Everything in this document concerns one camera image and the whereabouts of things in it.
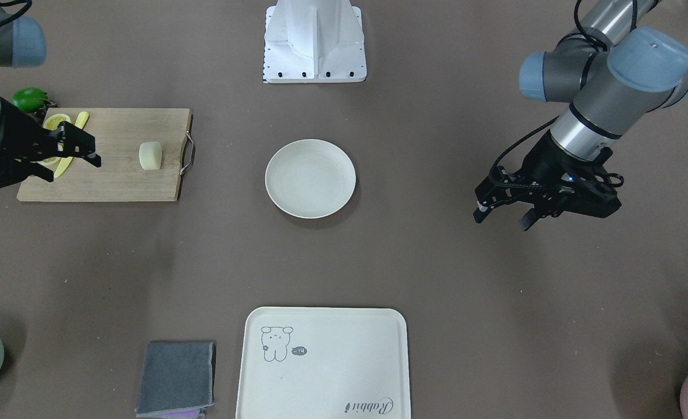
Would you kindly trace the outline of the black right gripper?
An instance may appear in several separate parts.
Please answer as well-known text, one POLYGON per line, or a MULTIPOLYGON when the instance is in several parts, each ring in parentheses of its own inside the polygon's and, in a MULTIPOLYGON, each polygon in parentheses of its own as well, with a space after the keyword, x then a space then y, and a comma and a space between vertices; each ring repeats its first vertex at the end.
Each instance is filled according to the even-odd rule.
POLYGON ((35 176, 46 182, 61 177, 74 157, 62 157, 57 165, 38 162, 63 153, 93 153, 78 158, 101 167, 93 135, 72 123, 62 122, 56 130, 47 130, 30 115, 1 100, 0 113, 0 189, 35 176))

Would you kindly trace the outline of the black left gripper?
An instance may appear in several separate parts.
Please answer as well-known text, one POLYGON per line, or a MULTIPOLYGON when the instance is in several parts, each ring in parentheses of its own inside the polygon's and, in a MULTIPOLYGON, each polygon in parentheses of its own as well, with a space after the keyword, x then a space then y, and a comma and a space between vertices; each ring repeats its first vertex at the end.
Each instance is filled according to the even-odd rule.
POLYGON ((621 175, 604 168, 611 156, 612 149, 602 147, 595 159, 578 159, 546 131, 518 171, 509 173, 503 166, 489 170, 474 189, 477 208, 472 216, 482 223, 495 208, 519 201, 532 205, 519 221, 525 232, 564 212, 606 218, 621 207, 617 189, 623 183, 621 175))

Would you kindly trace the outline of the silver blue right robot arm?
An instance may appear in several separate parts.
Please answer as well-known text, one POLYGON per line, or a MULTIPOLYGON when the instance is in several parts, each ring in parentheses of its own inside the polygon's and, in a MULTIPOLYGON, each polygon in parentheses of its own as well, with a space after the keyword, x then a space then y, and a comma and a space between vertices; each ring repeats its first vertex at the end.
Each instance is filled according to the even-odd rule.
MULTIPOLYGON (((31 1, 0 1, 1 70, 35 68, 46 61, 44 31, 27 16, 32 7, 31 1)), ((102 165, 93 135, 69 122, 47 129, 30 112, 0 96, 0 189, 30 177, 52 182, 54 172, 41 161, 54 157, 81 159, 96 168, 102 165)))

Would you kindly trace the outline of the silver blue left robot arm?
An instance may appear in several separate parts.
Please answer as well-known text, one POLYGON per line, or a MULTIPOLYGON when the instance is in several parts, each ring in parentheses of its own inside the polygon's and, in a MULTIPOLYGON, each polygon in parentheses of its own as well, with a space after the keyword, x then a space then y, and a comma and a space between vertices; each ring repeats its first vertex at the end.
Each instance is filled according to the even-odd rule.
POLYGON ((601 1, 552 51, 528 56, 520 69, 525 98, 567 104, 559 117, 532 131, 540 139, 521 167, 496 160, 477 186, 477 223, 498 207, 530 204, 520 220, 564 212, 606 218, 621 207, 625 182, 605 169, 612 146, 648 112, 688 96, 688 48, 663 32, 639 26, 656 1, 601 1))

